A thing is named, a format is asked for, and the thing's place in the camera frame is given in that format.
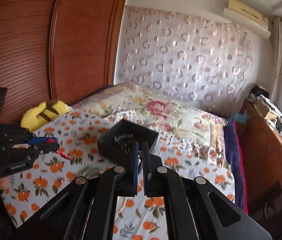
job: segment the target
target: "white curtain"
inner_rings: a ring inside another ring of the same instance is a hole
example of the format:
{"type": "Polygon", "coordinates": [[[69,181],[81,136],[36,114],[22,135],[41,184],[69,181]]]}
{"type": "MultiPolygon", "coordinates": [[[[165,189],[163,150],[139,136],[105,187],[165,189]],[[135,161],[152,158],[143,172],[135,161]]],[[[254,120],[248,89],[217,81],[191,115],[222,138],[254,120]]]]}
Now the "white curtain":
{"type": "Polygon", "coordinates": [[[251,42],[236,24],[126,7],[121,74],[216,114],[229,114],[252,66],[251,42]]]}
{"type": "Polygon", "coordinates": [[[272,91],[270,99],[275,104],[278,97],[279,81],[282,73],[282,21],[279,17],[273,20],[273,48],[274,48],[274,72],[272,78],[272,91]]]}

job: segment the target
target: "red rope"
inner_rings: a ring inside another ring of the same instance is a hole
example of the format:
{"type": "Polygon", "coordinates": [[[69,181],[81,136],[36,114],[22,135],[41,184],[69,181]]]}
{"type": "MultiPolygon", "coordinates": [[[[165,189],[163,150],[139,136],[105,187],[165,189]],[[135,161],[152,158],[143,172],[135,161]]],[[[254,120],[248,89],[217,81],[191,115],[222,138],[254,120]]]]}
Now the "red rope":
{"type": "MultiPolygon", "coordinates": [[[[55,141],[53,141],[52,139],[47,139],[46,140],[46,142],[55,142],[55,141]]],[[[61,157],[63,157],[63,158],[65,158],[65,159],[67,159],[67,160],[70,160],[71,158],[69,157],[69,156],[67,156],[67,155],[65,155],[63,152],[61,152],[59,149],[57,149],[56,150],[56,152],[55,152],[56,154],[59,154],[61,157]]]]}

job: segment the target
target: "stuffed animal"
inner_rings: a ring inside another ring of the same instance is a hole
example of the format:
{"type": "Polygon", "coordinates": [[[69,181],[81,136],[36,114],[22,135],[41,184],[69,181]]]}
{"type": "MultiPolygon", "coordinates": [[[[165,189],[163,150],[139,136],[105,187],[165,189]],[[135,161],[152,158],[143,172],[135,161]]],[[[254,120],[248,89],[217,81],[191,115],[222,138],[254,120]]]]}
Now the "stuffed animal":
{"type": "Polygon", "coordinates": [[[30,132],[33,132],[68,111],[70,111],[69,106],[60,100],[42,102],[23,115],[21,127],[28,128],[30,132]]]}

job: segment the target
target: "open black box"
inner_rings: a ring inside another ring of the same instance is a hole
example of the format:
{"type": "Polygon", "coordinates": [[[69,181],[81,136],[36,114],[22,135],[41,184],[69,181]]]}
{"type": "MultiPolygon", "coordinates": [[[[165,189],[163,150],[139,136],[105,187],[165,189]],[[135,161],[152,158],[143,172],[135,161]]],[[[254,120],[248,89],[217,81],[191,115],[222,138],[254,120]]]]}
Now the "open black box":
{"type": "MultiPolygon", "coordinates": [[[[98,139],[99,154],[108,158],[117,165],[126,166],[131,163],[132,154],[126,154],[115,143],[114,138],[120,134],[133,134],[139,143],[139,151],[142,150],[142,143],[148,142],[149,153],[151,153],[157,143],[159,133],[122,119],[101,138],[98,139]]],[[[142,167],[142,158],[138,166],[138,172],[142,167]]]]}

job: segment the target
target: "metal screw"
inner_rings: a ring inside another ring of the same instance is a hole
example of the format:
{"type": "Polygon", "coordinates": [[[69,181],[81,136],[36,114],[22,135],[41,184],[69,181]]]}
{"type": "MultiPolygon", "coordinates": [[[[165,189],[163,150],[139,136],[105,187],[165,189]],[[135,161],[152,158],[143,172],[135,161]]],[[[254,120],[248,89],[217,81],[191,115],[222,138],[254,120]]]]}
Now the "metal screw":
{"type": "Polygon", "coordinates": [[[84,177],[78,177],[76,180],[75,180],[75,183],[78,184],[78,185],[82,185],[86,182],[86,178],[84,177]]]}
{"type": "Polygon", "coordinates": [[[198,184],[200,184],[200,185],[203,185],[203,184],[205,184],[205,182],[206,182],[205,178],[203,178],[203,177],[197,177],[197,178],[195,179],[195,181],[196,181],[196,183],[198,183],[198,184]]]}
{"type": "Polygon", "coordinates": [[[116,173],[121,173],[121,172],[124,171],[124,168],[123,168],[122,166],[116,166],[116,167],[114,168],[114,171],[115,171],[116,173]]]}
{"type": "Polygon", "coordinates": [[[159,173],[166,173],[167,171],[168,171],[168,169],[166,168],[166,167],[159,167],[158,169],[157,169],[157,171],[159,172],[159,173]]]}

